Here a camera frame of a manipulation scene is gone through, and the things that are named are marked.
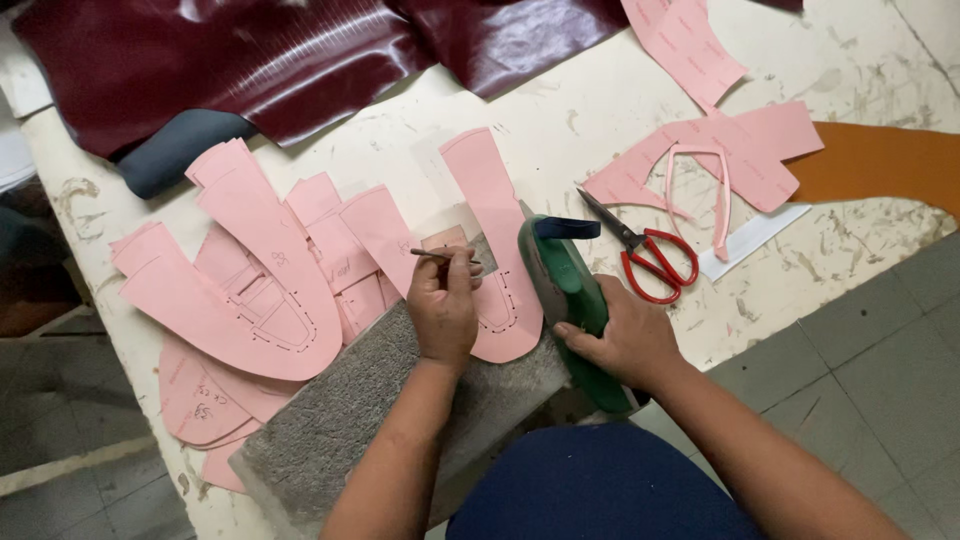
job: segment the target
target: white paper strip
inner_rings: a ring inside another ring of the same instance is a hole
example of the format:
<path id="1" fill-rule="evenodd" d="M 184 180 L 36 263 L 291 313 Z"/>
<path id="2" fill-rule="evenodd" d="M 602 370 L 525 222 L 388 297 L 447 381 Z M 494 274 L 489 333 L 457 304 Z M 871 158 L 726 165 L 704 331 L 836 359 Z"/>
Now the white paper strip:
<path id="1" fill-rule="evenodd" d="M 740 263 L 747 255 L 753 253 L 767 240 L 773 238 L 797 220 L 798 217 L 807 213 L 812 205 L 786 204 L 770 212 L 762 213 L 754 219 L 751 219 L 727 237 L 727 253 L 730 256 L 729 262 L 724 262 L 717 258 L 710 248 L 700 254 L 697 259 L 700 261 L 700 273 L 710 278 L 712 282 L 720 279 L 728 270 Z"/>

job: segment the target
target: scissors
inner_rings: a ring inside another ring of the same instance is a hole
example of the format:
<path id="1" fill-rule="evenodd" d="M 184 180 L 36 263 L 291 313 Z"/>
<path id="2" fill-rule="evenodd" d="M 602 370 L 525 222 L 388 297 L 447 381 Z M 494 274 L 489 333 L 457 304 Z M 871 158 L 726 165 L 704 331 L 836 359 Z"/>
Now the scissors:
<path id="1" fill-rule="evenodd" d="M 686 287 L 697 281 L 697 276 L 700 275 L 700 264 L 697 260 L 697 254 L 694 253 L 690 245 L 684 242 L 682 238 L 671 233 L 657 231 L 656 229 L 644 229 L 643 234 L 634 233 L 629 227 L 624 225 L 623 222 L 614 217 L 609 210 L 604 208 L 599 201 L 594 199 L 592 195 L 583 189 L 578 188 L 577 191 L 580 193 L 580 196 L 584 198 L 584 201 L 587 202 L 587 206 L 593 210 L 593 213 L 600 216 L 600 221 L 606 224 L 607 227 L 610 227 L 616 237 L 627 246 L 626 250 L 620 252 L 620 260 L 623 262 L 623 270 L 627 274 L 627 281 L 630 282 L 630 285 L 640 298 L 654 304 L 673 304 L 680 298 L 681 287 Z M 651 236 L 662 238 L 686 253 L 686 256 L 690 259 L 690 266 L 692 268 L 689 278 L 683 279 L 680 277 L 677 270 L 667 261 L 666 257 L 663 256 L 663 253 L 660 251 L 660 248 L 657 247 L 657 244 Z M 654 254 L 654 257 L 660 262 L 662 268 L 635 253 L 636 248 L 640 247 L 640 245 L 643 245 L 643 247 L 647 248 L 647 251 Z M 655 298 L 644 292 L 643 289 L 640 288 L 640 285 L 636 283 L 634 270 L 630 265 L 631 261 L 639 264 L 660 281 L 669 285 L 669 287 L 673 289 L 673 294 L 666 298 Z"/>

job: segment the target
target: dark red leather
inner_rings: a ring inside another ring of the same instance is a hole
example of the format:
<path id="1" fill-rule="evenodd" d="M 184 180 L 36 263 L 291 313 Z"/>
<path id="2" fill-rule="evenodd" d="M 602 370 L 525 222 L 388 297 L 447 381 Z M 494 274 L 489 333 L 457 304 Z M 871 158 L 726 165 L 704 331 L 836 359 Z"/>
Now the dark red leather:
<path id="1" fill-rule="evenodd" d="M 398 0 L 437 61 L 493 97 L 627 26 L 620 0 Z"/>
<path id="2" fill-rule="evenodd" d="M 626 24 L 619 0 L 36 0 L 13 27 L 116 159 L 186 109 L 290 145 L 436 60 L 490 97 Z"/>

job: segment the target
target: leather scrap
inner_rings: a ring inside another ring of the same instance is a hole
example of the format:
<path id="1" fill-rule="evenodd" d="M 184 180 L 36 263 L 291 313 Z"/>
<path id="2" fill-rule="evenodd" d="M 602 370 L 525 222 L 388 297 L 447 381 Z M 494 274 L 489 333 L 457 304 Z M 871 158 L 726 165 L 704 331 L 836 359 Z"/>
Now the leather scrap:
<path id="1" fill-rule="evenodd" d="M 13 29 L 77 143 L 118 160 L 188 109 L 288 146 L 436 61 L 491 97 L 626 23 L 619 0 L 46 0 Z"/>
<path id="2" fill-rule="evenodd" d="M 786 163 L 794 202 L 870 197 L 922 201 L 960 216 L 960 135 L 814 122 L 825 148 Z"/>

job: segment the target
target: left hand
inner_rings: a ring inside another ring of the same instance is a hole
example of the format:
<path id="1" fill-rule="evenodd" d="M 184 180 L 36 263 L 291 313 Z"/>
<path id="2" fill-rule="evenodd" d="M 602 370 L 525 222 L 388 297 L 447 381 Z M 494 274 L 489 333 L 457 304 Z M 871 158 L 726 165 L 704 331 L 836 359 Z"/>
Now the left hand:
<path id="1" fill-rule="evenodd" d="M 453 367 L 459 375 L 467 368 L 477 339 L 472 292 L 482 283 L 474 276 L 483 272 L 483 266 L 470 264 L 472 248 L 433 251 L 453 260 L 420 257 L 407 293 L 407 309 L 417 330 L 420 357 Z"/>

